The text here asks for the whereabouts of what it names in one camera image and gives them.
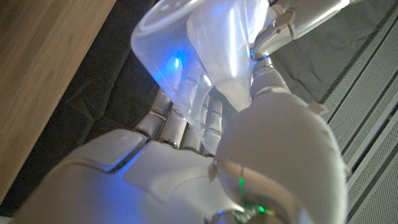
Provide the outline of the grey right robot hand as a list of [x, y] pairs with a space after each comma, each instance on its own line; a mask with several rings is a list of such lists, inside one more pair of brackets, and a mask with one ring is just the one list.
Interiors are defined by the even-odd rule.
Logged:
[[159, 1], [131, 48], [160, 90], [133, 131], [72, 151], [13, 223], [344, 223], [325, 108], [270, 54], [348, 1]]

